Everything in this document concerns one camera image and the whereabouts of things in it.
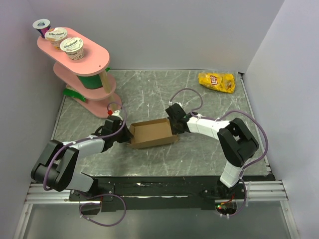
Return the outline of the brown cardboard box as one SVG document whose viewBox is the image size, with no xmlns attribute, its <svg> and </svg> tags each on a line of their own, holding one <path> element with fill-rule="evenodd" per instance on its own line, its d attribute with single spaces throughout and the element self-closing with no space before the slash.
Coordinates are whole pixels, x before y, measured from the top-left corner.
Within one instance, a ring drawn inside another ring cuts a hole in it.
<svg viewBox="0 0 319 239">
<path fill-rule="evenodd" d="M 168 119 L 155 119 L 132 123 L 129 128 L 133 138 L 128 146 L 133 149 L 144 149 L 175 143 L 178 135 L 173 135 Z"/>
</svg>

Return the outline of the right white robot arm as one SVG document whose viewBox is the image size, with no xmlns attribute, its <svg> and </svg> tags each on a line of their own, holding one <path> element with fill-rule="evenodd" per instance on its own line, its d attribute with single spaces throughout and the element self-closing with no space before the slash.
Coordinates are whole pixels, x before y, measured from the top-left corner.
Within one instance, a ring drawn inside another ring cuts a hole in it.
<svg viewBox="0 0 319 239">
<path fill-rule="evenodd" d="M 186 113 L 180 104 L 170 105 L 166 110 L 173 134 L 197 133 L 219 141 L 227 160 L 220 176 L 218 194 L 230 198 L 240 179 L 244 164 L 259 149 L 259 144 L 240 118 L 233 120 L 210 120 L 198 113 Z"/>
</svg>

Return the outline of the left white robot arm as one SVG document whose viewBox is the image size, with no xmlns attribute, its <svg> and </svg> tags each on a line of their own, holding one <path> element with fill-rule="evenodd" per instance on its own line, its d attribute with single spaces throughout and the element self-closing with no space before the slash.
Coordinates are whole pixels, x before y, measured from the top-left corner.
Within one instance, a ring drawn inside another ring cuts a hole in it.
<svg viewBox="0 0 319 239">
<path fill-rule="evenodd" d="M 114 142 L 126 143 L 131 138 L 133 135 L 125 121 L 113 114 L 107 117 L 104 125 L 84 139 L 49 141 L 31 171 L 31 178 L 42 183 L 46 191 L 77 190 L 87 200 L 94 200 L 99 194 L 98 180 L 85 173 L 76 173 L 77 160 L 105 152 Z"/>
</svg>

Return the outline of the pink tiered shelf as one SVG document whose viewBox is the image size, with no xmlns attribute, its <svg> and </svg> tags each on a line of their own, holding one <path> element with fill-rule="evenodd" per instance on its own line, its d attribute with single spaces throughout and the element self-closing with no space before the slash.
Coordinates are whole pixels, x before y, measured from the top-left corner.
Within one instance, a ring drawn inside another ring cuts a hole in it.
<svg viewBox="0 0 319 239">
<path fill-rule="evenodd" d="M 71 60 L 63 51 L 55 49 L 50 42 L 38 37 L 37 46 L 40 50 L 55 60 L 53 71 L 57 77 L 80 93 L 85 101 L 75 98 L 80 105 L 98 118 L 108 116 L 107 105 L 110 102 L 121 103 L 121 98 L 115 93 L 116 80 L 106 69 L 110 62 L 107 49 L 88 39 L 77 31 L 66 28 L 69 37 L 79 37 L 84 41 L 84 57 L 80 60 Z M 88 89 L 80 82 L 81 77 L 102 77 L 103 87 Z"/>
</svg>

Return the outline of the yellow chips bag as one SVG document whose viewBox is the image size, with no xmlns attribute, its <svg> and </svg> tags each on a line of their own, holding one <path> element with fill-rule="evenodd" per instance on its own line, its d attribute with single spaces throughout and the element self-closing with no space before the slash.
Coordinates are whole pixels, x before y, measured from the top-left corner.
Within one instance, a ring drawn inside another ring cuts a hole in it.
<svg viewBox="0 0 319 239">
<path fill-rule="evenodd" d="M 199 84 L 215 91 L 224 93 L 235 92 L 235 76 L 231 73 L 199 73 L 198 74 Z"/>
</svg>

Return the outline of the white Chobani yogurt cup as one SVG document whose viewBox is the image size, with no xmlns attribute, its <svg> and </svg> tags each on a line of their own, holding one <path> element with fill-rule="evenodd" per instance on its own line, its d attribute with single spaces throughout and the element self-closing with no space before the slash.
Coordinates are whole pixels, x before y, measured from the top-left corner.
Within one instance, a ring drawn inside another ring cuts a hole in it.
<svg viewBox="0 0 319 239">
<path fill-rule="evenodd" d="M 60 49 L 64 51 L 71 60 L 79 60 L 84 57 L 84 42 L 79 37 L 69 37 L 60 43 Z"/>
</svg>

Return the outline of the orange Chobani yogurt cup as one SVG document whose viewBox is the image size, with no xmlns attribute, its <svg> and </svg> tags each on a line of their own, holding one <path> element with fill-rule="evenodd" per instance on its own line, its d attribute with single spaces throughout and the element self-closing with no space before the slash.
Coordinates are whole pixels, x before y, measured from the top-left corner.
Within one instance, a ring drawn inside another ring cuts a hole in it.
<svg viewBox="0 0 319 239">
<path fill-rule="evenodd" d="M 60 43 L 67 38 L 67 30 L 63 27 L 51 28 L 45 33 L 45 39 L 49 41 L 55 48 L 60 48 Z"/>
</svg>

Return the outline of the purple yogurt cup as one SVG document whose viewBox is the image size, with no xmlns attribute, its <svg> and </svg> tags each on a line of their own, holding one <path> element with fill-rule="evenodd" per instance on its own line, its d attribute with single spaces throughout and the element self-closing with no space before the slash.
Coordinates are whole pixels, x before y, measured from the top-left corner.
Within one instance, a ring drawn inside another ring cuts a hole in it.
<svg viewBox="0 0 319 239">
<path fill-rule="evenodd" d="M 40 33 L 42 38 L 45 38 L 45 33 L 51 28 L 51 25 L 48 19 L 43 18 L 36 20 L 32 27 Z"/>
</svg>

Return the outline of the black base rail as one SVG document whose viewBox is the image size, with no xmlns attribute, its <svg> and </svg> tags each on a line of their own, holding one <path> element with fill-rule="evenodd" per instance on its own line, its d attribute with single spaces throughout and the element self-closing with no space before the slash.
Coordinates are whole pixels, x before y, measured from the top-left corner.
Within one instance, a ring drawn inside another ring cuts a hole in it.
<svg viewBox="0 0 319 239">
<path fill-rule="evenodd" d="M 242 182 L 224 186 L 218 176 L 96 177 L 96 194 L 70 193 L 71 202 L 101 204 L 102 212 L 117 210 L 215 210 L 216 202 L 244 199 Z"/>
</svg>

